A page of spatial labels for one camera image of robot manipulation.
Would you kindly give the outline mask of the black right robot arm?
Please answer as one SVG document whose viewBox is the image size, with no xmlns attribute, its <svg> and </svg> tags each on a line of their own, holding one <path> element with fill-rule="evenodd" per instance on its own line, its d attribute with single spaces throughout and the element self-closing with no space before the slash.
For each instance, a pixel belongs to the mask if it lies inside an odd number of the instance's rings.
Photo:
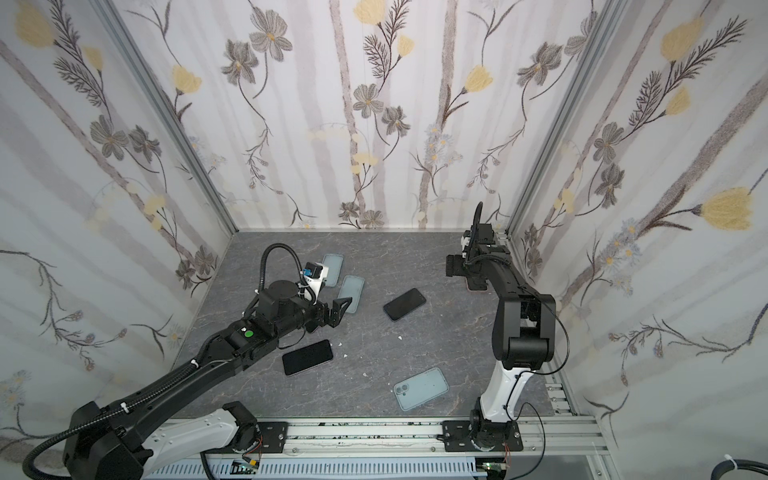
<svg viewBox="0 0 768 480">
<path fill-rule="evenodd" d="M 554 300 L 527 285 L 506 247 L 472 240 L 469 232 L 461 252 L 446 258 L 446 275 L 464 278 L 471 291 L 492 287 L 498 297 L 491 334 L 496 365 L 470 413 L 469 438 L 478 449 L 508 446 L 526 383 L 554 357 Z"/>
</svg>

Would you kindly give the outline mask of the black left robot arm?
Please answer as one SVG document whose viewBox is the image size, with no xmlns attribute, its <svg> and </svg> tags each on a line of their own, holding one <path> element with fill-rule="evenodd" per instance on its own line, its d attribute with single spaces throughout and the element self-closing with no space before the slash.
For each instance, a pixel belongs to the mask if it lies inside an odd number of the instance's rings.
<svg viewBox="0 0 768 480">
<path fill-rule="evenodd" d="M 277 350 L 282 337 L 337 326 L 353 303 L 318 298 L 322 284 L 278 280 L 257 291 L 242 317 L 208 337 L 198 353 L 152 384 L 104 407 L 78 409 L 65 438 L 63 463 L 74 479 L 141 479 L 200 452 L 247 451 L 261 433 L 239 401 L 170 424 L 180 410 Z"/>
</svg>

